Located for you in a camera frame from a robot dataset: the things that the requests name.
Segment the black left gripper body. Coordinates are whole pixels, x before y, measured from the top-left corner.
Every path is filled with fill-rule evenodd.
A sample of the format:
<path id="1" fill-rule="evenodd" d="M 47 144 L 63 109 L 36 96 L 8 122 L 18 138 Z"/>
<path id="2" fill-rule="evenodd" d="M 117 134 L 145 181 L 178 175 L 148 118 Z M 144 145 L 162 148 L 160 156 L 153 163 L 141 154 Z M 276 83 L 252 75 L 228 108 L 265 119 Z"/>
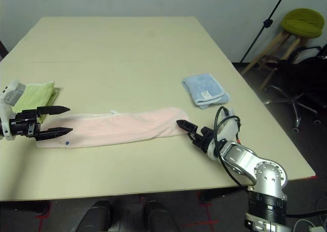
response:
<path id="1" fill-rule="evenodd" d="M 26 136 L 39 140 L 40 124 L 38 118 L 40 113 L 38 109 L 23 110 L 17 113 L 15 118 L 9 120 L 9 129 L 12 136 Z"/>

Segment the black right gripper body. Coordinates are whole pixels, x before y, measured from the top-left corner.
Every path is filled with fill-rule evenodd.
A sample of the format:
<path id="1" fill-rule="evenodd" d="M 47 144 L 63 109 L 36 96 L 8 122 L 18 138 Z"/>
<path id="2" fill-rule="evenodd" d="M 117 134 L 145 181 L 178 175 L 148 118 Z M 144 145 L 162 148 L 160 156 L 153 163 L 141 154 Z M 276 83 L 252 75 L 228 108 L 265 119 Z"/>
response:
<path id="1" fill-rule="evenodd" d="M 201 134 L 198 134 L 198 140 L 192 142 L 193 145 L 202 150 L 202 152 L 207 153 L 211 141 L 214 139 L 214 131 L 208 127 L 203 127 L 201 129 Z"/>

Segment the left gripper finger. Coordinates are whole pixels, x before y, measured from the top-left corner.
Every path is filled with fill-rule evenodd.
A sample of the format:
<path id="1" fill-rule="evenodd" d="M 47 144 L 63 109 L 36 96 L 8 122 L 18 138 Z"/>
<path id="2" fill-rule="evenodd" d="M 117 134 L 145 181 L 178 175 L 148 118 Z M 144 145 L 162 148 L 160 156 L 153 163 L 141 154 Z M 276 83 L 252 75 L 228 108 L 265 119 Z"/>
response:
<path id="1" fill-rule="evenodd" d="M 37 107 L 38 115 L 57 115 L 70 111 L 69 108 L 64 106 L 43 106 Z"/>
<path id="2" fill-rule="evenodd" d="M 46 131 L 40 131 L 35 135 L 36 141 L 50 140 L 63 135 L 66 135 L 73 131 L 73 128 L 65 128 L 65 127 L 56 127 L 50 128 Z"/>

